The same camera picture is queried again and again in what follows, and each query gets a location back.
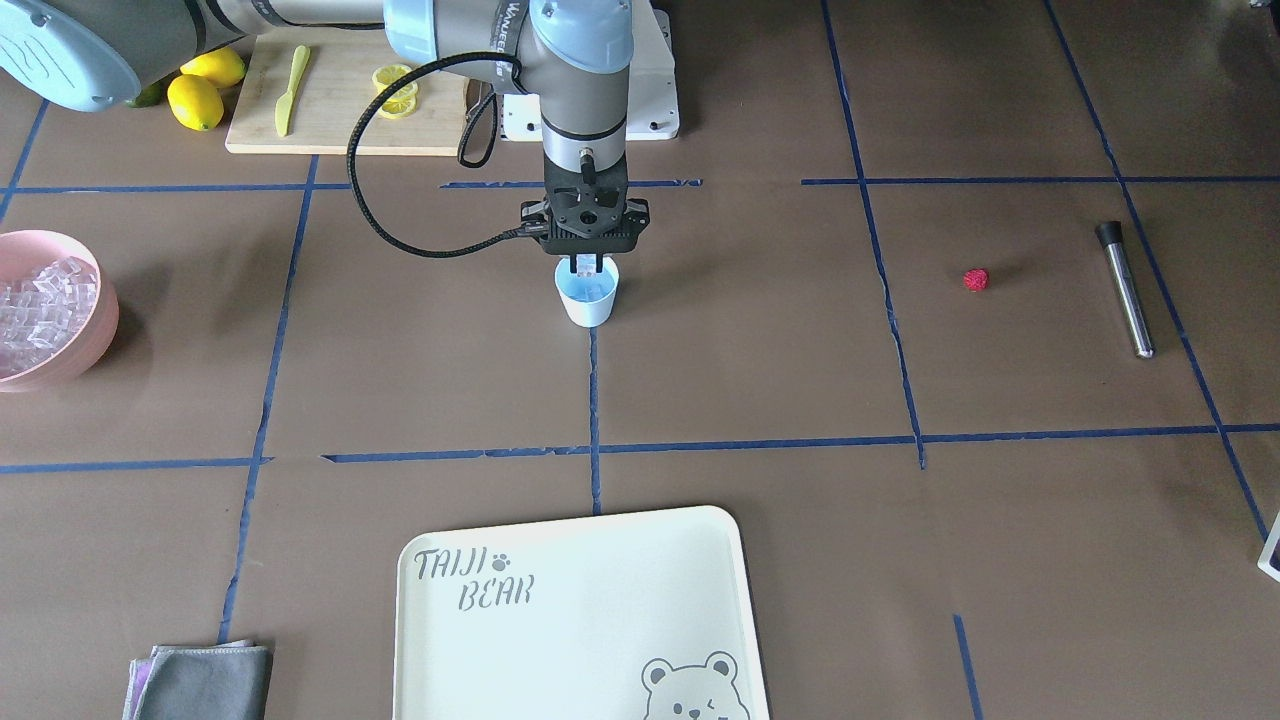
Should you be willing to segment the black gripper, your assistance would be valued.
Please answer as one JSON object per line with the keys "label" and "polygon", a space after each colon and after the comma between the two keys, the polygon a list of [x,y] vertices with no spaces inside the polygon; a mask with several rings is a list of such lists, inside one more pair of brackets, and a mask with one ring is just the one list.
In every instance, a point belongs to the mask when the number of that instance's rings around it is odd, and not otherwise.
{"label": "black gripper", "polygon": [[628,196],[628,164],[567,170],[543,163],[544,197],[520,209],[518,229],[556,256],[631,252],[650,225],[649,204]]}

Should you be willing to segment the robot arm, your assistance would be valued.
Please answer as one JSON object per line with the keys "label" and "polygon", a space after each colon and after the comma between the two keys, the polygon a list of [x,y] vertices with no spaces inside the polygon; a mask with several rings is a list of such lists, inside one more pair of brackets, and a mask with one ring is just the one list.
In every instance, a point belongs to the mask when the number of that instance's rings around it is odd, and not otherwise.
{"label": "robot arm", "polygon": [[444,70],[540,102],[545,196],[515,237],[556,256],[630,252],[630,1],[5,1],[3,69],[76,111],[136,97],[197,55],[284,28],[379,29],[410,76]]}

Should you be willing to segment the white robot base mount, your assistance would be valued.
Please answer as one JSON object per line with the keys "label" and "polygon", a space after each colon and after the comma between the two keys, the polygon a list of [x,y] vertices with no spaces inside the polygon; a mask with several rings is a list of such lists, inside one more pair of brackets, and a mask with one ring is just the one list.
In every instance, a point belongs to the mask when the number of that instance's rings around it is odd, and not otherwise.
{"label": "white robot base mount", "polygon": [[[628,142],[667,141],[680,131],[678,90],[668,14],[650,1],[632,1],[634,58],[628,79]],[[513,142],[541,141],[536,95],[506,95],[499,136]]]}

